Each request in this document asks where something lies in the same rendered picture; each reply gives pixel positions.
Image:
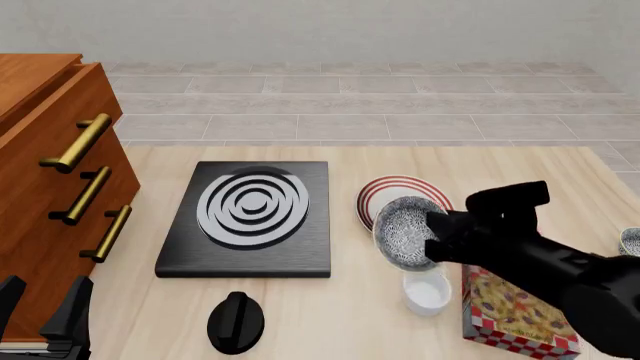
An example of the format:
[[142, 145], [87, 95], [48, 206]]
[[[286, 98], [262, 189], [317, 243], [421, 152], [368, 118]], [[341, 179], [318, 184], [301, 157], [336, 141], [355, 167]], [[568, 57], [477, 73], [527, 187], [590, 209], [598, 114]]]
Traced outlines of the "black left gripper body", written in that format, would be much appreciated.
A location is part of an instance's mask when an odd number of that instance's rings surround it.
[[45, 341], [0, 341], [0, 360], [89, 360], [88, 329], [43, 332]]

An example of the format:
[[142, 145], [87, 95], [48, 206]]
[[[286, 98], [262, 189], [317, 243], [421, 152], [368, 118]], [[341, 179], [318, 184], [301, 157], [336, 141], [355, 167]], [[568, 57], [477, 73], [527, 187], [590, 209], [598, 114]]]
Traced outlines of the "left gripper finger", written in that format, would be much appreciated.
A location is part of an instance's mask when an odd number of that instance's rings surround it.
[[8, 276], [0, 284], [0, 330], [4, 330], [26, 289], [26, 283], [16, 275]]
[[89, 342], [89, 306], [93, 281], [79, 276], [73, 282], [65, 299], [40, 329], [47, 341]]

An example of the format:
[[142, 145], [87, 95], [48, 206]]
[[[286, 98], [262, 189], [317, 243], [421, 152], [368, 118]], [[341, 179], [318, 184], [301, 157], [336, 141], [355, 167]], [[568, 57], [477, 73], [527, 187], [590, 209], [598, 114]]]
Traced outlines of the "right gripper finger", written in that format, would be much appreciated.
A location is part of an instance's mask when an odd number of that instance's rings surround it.
[[452, 250], [447, 242], [441, 242], [436, 239], [428, 239], [425, 241], [425, 257], [433, 263], [450, 262], [452, 259]]
[[445, 241], [451, 235], [451, 218], [447, 213], [427, 212], [426, 223], [439, 241]]

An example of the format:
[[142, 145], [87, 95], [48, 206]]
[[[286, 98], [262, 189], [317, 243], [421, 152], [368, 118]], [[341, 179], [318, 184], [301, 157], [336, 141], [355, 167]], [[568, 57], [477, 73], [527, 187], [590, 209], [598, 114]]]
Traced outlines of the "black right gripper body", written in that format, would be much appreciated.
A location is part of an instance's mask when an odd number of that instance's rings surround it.
[[453, 230], [447, 237], [446, 248], [449, 263], [460, 263], [481, 267], [495, 267], [499, 261], [497, 239], [499, 227], [504, 224], [505, 213], [480, 213], [451, 211], [449, 219]]

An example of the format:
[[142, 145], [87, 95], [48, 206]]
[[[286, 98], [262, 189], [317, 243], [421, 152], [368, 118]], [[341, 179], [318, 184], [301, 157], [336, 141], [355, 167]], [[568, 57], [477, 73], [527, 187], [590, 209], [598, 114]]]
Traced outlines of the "black patterned bowl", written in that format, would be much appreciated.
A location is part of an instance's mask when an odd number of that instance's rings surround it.
[[640, 227], [628, 227], [620, 233], [619, 253], [640, 257]]
[[427, 224], [430, 213], [447, 215], [434, 201], [415, 196], [399, 197], [380, 209], [372, 236], [389, 263], [406, 272], [426, 272], [437, 267], [425, 255], [425, 242], [438, 240]]

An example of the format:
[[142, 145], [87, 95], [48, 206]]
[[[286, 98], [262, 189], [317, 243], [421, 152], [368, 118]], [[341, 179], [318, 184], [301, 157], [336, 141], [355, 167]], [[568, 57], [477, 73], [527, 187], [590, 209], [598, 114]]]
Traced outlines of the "white ramekin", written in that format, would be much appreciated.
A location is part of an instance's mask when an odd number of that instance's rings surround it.
[[452, 299], [451, 284], [441, 269], [405, 273], [403, 291], [407, 308], [423, 317], [440, 314]]

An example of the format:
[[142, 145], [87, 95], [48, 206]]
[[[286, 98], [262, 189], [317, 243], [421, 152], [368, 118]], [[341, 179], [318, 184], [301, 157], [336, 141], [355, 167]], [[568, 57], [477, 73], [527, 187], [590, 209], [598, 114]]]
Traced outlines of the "white plate with red rings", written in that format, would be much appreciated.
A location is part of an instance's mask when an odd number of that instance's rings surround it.
[[435, 185], [412, 176], [388, 175], [373, 179], [360, 189], [356, 197], [357, 216], [371, 232], [378, 212], [390, 201], [407, 196], [431, 200], [445, 211], [454, 209], [449, 198]]

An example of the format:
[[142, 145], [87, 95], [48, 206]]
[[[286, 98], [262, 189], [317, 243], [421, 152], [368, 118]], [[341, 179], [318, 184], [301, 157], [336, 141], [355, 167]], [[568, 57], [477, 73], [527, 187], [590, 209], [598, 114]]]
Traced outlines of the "flat black stove plate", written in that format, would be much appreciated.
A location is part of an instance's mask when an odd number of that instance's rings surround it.
[[155, 265], [159, 278], [327, 278], [325, 161], [201, 161]]

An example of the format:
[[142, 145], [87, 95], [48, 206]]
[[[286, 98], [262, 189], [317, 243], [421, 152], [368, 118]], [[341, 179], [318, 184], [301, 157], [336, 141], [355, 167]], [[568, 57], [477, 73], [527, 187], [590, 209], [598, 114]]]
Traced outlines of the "printed food box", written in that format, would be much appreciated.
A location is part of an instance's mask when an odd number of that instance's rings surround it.
[[538, 360], [580, 355], [561, 311], [479, 266], [461, 270], [463, 338]]

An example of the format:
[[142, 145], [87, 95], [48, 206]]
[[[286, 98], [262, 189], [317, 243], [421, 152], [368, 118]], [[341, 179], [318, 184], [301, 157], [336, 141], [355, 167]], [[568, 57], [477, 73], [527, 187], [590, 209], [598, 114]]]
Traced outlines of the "round black stove knob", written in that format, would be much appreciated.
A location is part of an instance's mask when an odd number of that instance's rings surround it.
[[211, 312], [207, 335], [220, 353], [239, 355], [258, 343], [264, 328], [264, 312], [258, 302], [244, 292], [231, 292]]

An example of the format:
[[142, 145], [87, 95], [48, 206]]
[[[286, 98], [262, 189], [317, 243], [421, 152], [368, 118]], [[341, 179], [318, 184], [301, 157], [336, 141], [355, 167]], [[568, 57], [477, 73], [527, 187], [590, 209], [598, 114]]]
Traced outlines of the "wooden cabinet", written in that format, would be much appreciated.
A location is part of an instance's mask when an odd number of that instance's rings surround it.
[[0, 54], [0, 136], [72, 75], [78, 54]]

